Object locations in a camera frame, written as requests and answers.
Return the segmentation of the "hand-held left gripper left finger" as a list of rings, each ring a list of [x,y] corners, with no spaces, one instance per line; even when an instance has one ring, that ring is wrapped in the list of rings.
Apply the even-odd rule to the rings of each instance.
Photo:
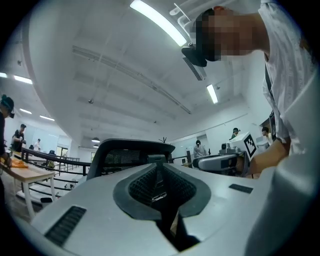
[[[116,184],[151,164],[89,179],[36,214],[31,225],[42,235],[72,207],[85,209],[62,246],[81,256],[173,256],[178,250],[155,221],[137,220],[115,203]]]

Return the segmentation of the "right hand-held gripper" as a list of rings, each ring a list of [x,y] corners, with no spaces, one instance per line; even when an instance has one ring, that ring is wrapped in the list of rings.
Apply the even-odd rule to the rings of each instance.
[[[226,143],[221,144],[219,155],[207,155],[195,158],[192,165],[205,172],[225,172],[235,169],[235,172],[242,176],[249,175],[250,162],[258,153],[258,147],[248,131],[240,134]],[[243,173],[236,170],[237,158],[244,158]]]

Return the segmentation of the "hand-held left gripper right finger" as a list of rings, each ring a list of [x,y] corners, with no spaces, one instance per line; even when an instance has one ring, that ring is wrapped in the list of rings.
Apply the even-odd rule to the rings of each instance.
[[[257,181],[163,164],[169,208],[177,218],[164,256],[244,256],[255,217],[245,212]]]

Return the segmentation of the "person's right hand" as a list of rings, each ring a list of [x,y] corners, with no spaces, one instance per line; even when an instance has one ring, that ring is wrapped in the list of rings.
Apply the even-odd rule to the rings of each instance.
[[[238,156],[237,157],[237,162],[236,162],[236,171],[238,172],[238,173],[243,173],[243,171],[244,171],[244,168],[245,168],[245,162],[244,162],[244,158],[243,157],[241,157],[241,156]]]

